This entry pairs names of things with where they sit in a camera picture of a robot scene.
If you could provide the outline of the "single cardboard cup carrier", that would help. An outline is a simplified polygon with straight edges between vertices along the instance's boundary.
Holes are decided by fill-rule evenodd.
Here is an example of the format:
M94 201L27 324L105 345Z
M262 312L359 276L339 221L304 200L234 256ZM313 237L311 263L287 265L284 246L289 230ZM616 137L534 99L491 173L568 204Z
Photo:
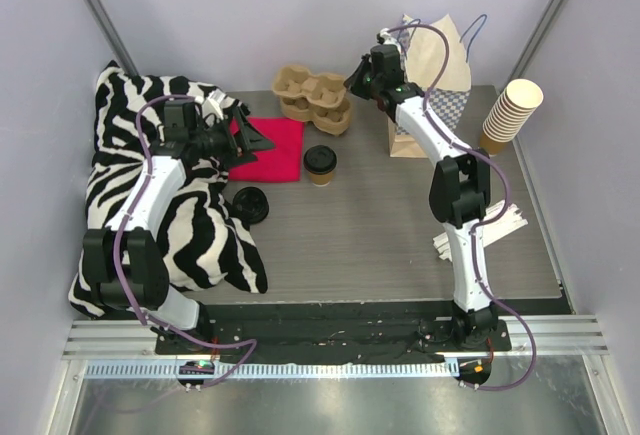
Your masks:
M337 108L345 98L345 78L334 73L313 74L301 65L286 65L272 82L273 93L281 98L305 99L310 105Z

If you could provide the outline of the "checkered paper takeout bag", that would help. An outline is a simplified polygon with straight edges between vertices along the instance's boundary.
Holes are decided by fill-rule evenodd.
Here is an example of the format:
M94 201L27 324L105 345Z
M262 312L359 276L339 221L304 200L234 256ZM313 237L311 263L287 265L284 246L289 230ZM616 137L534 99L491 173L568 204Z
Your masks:
M471 45L488 16L479 15L460 32L449 15L425 29L419 18L404 15L390 36L399 44L407 80L430 93L428 103L451 131L456 129L471 93Z

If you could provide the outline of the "black plastic cup lid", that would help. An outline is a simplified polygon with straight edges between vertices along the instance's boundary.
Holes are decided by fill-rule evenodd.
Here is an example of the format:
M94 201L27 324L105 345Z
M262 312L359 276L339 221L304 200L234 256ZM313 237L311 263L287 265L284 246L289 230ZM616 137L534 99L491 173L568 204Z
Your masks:
M325 175L336 168L337 155L329 146L315 145L305 152L303 165L309 173Z

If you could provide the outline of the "brown paper coffee cup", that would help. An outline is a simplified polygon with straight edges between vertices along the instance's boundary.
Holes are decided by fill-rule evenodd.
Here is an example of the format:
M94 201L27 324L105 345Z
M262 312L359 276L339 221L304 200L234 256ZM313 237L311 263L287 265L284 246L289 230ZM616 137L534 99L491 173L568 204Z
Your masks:
M315 171L311 169L306 170L311 183L316 187L327 186L334 178L335 171Z

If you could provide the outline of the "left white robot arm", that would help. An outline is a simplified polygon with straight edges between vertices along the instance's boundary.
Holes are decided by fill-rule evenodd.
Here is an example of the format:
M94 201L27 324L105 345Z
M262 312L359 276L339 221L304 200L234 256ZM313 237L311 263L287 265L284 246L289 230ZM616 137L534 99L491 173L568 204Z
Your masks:
M123 206L83 239L81 272L91 299L101 308L130 309L144 325L178 335L190 353L205 352L213 330L204 306L186 298L169 281L156 238L170 202L199 159L214 157L236 167L274 149L239 107L224 117L213 98L163 95L143 105L163 107L164 137L141 143L143 169Z

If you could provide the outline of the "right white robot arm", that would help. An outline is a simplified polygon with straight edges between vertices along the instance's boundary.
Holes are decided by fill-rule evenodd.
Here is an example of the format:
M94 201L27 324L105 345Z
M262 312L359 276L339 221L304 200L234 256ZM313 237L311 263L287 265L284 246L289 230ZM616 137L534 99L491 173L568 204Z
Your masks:
M497 329L498 314L489 288L482 222L491 198L490 168L435 116L426 94L406 80L399 49L378 44L362 57L345 86L408 132L434 167L429 206L445 230L454 273L451 335L472 350Z

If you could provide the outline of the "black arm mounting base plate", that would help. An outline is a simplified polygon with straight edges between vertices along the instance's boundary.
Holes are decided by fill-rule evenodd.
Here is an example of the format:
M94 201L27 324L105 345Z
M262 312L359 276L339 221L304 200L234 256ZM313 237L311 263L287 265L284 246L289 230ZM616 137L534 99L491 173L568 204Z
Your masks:
M430 363L449 352L465 356L512 348L500 321L464 335L444 301L233 304L207 308L222 361L239 360L238 341L254 339L253 363L344 365Z

